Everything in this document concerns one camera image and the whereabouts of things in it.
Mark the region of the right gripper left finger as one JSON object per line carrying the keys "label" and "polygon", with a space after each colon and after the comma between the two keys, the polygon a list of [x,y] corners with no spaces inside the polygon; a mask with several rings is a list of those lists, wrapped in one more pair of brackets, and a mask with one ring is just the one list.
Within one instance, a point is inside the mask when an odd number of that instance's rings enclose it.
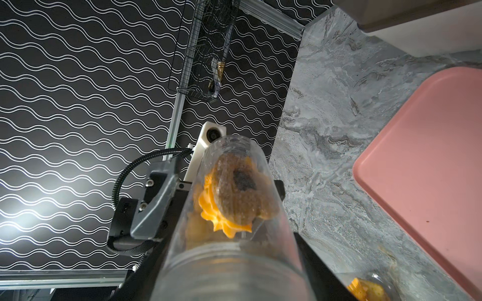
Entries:
{"label": "right gripper left finger", "polygon": [[159,243],[108,300],[149,300],[167,256],[169,243],[168,240]]}

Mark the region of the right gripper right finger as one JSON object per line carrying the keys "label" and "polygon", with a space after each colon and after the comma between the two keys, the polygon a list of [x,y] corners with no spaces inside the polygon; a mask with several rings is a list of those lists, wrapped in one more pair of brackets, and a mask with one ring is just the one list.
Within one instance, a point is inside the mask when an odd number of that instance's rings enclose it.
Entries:
{"label": "right gripper right finger", "polygon": [[299,233],[294,233],[301,261],[315,293],[316,300],[356,301]]}

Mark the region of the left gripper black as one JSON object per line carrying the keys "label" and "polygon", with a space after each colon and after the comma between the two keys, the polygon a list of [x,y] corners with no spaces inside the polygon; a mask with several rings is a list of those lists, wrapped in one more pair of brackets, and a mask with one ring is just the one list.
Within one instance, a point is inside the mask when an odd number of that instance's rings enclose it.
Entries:
{"label": "left gripper black", "polygon": [[176,165],[153,165],[143,199],[137,206],[130,235],[136,240],[161,241],[176,228],[188,196]]}

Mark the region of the brown heart cookie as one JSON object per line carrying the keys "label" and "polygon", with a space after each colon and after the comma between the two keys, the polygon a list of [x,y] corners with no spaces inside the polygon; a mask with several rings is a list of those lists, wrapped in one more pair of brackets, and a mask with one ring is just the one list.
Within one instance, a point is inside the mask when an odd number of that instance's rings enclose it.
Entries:
{"label": "brown heart cookie", "polygon": [[222,154],[212,169],[212,183],[215,204],[232,223],[247,226],[256,218],[268,220],[279,213],[272,179],[248,156]]}

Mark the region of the clear cookie jar handled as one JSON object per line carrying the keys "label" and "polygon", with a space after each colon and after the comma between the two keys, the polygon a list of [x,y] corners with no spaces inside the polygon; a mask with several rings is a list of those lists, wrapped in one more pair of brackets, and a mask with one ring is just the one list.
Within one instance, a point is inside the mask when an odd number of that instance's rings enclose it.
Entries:
{"label": "clear cookie jar handled", "polygon": [[263,150],[240,135],[204,152],[151,300],[314,300]]}

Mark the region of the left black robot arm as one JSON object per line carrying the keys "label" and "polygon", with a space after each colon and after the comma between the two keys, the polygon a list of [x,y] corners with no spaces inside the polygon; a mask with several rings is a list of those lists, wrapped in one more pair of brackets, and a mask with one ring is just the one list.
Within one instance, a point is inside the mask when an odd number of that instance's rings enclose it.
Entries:
{"label": "left black robot arm", "polygon": [[[111,252],[133,257],[169,243],[191,188],[190,182],[179,179],[179,163],[192,152],[191,148],[181,147],[157,150],[135,159],[123,169],[111,193],[114,216],[107,236],[107,248]],[[168,155],[171,158],[152,163],[141,199],[121,197],[124,181],[135,168]]]}

